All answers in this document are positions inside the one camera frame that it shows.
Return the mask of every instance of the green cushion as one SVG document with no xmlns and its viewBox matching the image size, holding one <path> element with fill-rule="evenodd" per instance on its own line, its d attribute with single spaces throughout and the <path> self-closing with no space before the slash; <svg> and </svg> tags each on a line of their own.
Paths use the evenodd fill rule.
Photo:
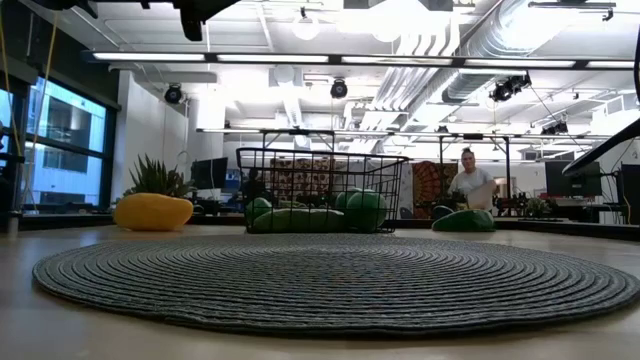
<svg viewBox="0 0 640 360">
<path fill-rule="evenodd" d="M 463 210 L 449 214 L 431 225 L 433 231 L 487 232 L 495 231 L 493 216 L 484 210 Z"/>
</svg>

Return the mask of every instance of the spiky plant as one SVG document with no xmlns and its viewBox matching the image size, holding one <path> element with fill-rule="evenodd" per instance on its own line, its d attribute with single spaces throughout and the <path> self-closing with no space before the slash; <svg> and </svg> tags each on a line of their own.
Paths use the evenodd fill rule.
<svg viewBox="0 0 640 360">
<path fill-rule="evenodd" d="M 195 189 L 193 181 L 184 181 L 184 175 L 177 171 L 177 166 L 167 171 L 163 162 L 151 160 L 146 154 L 144 161 L 138 155 L 138 164 L 134 167 L 135 174 L 129 169 L 134 187 L 125 191 L 123 196 L 144 192 L 181 198 Z"/>
</svg>

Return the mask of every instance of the wall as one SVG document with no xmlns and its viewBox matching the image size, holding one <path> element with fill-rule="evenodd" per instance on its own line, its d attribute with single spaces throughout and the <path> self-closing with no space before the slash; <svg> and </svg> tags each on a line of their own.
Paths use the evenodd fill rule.
<svg viewBox="0 0 640 360">
<path fill-rule="evenodd" d="M 187 149 L 188 119 L 141 87 L 129 71 L 120 74 L 116 120 L 115 153 L 111 198 L 133 186 L 129 169 L 138 155 L 162 160 L 168 168 L 185 172 L 188 166 L 181 152 Z"/>
</svg>

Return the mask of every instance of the fluorescent light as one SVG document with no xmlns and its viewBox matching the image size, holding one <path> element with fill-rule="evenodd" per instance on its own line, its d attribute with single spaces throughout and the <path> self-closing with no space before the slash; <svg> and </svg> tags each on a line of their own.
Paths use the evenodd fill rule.
<svg viewBox="0 0 640 360">
<path fill-rule="evenodd" d="M 199 129 L 201 132 L 225 133 L 225 134 L 259 134 L 258 129 Z"/>
<path fill-rule="evenodd" d="M 328 63 L 327 55 L 219 54 L 219 62 L 244 63 Z"/>
<path fill-rule="evenodd" d="M 633 70 L 633 61 L 589 61 L 589 64 L 587 64 L 587 68 Z"/>
<path fill-rule="evenodd" d="M 402 136 L 420 136 L 420 137 L 438 137 L 442 135 L 449 135 L 447 133 L 421 133 L 421 132 L 399 132 L 396 135 Z"/>
<path fill-rule="evenodd" d="M 451 59 L 425 58 L 414 56 L 343 56 L 345 64 L 380 64 L 380 65 L 431 65 L 449 66 Z"/>
<path fill-rule="evenodd" d="M 321 81 L 324 83 L 329 83 L 329 79 L 332 77 L 330 75 L 325 74 L 304 74 L 302 75 L 302 79 L 304 81 Z"/>
<path fill-rule="evenodd" d="M 204 61 L 204 54 L 172 54 L 172 53 L 131 53 L 131 52 L 101 52 L 93 53 L 96 60 L 105 61 Z"/>
<path fill-rule="evenodd" d="M 509 70 L 509 69 L 460 69 L 460 74 L 465 75 L 510 75 L 525 76 L 526 70 Z"/>
<path fill-rule="evenodd" d="M 538 59 L 467 59 L 465 66 L 478 67 L 515 67 L 515 68 L 570 68 L 576 64 L 571 60 L 538 60 Z"/>
<path fill-rule="evenodd" d="M 355 136 L 387 136 L 394 135 L 393 131 L 336 131 L 336 135 L 355 135 Z"/>
</svg>

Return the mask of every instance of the spotlight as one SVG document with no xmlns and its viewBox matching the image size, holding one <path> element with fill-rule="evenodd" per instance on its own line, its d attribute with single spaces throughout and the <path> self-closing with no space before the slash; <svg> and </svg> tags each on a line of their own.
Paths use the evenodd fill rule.
<svg viewBox="0 0 640 360">
<path fill-rule="evenodd" d="M 525 76 L 511 76 L 505 82 L 497 83 L 496 88 L 489 94 L 489 98 L 495 102 L 505 102 L 528 86 L 531 86 L 531 77 L 528 73 Z"/>
<path fill-rule="evenodd" d="M 556 135 L 556 134 L 568 134 L 569 127 L 565 121 L 554 122 L 550 126 L 546 126 L 542 129 L 540 135 Z"/>
<path fill-rule="evenodd" d="M 180 84 L 169 85 L 169 89 L 164 93 L 164 99 L 167 103 L 178 105 L 185 100 L 184 93 L 180 90 L 180 87 Z"/>
<path fill-rule="evenodd" d="M 344 82 L 344 79 L 335 79 L 333 81 L 333 85 L 331 85 L 331 97 L 334 99 L 342 99 L 347 96 L 347 92 L 349 89 L 347 88 L 347 84 Z"/>
<path fill-rule="evenodd" d="M 569 132 L 569 127 L 567 126 L 567 123 L 564 121 L 559 122 L 556 125 L 556 132 L 558 134 L 567 134 Z"/>
</svg>

